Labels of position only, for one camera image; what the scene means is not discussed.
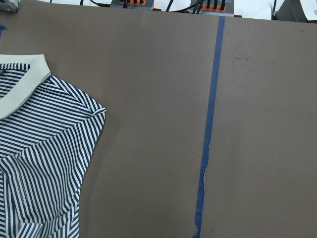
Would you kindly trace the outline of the striped polo shirt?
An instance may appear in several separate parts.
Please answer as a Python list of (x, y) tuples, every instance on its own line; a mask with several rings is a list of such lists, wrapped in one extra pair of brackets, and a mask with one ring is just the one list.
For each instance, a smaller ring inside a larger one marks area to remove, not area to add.
[(80, 236), (81, 186), (105, 118), (43, 55), (1, 55), (1, 237)]

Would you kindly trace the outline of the far orange connector block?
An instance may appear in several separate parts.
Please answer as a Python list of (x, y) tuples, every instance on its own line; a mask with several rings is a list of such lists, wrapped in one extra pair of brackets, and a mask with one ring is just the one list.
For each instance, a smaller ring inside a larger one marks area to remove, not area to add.
[[(111, 8), (123, 8), (125, 1), (113, 0), (110, 4)], [(151, 10), (154, 0), (127, 0), (128, 9)]]

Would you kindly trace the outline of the orange connector block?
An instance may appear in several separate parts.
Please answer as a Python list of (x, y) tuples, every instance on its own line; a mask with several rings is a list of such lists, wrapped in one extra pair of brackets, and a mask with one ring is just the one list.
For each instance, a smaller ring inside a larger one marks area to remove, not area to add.
[(234, 0), (194, 0), (198, 2), (195, 14), (234, 16)]
[[(125, 1), (113, 0), (110, 4), (111, 8), (123, 8)], [(154, 0), (127, 0), (128, 9), (151, 10)]]

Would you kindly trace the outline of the near orange connector block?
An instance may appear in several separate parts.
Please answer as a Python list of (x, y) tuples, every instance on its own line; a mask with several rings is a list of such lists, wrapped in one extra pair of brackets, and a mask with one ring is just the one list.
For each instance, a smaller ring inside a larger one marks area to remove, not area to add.
[(194, 0), (198, 2), (195, 14), (234, 16), (234, 0)]

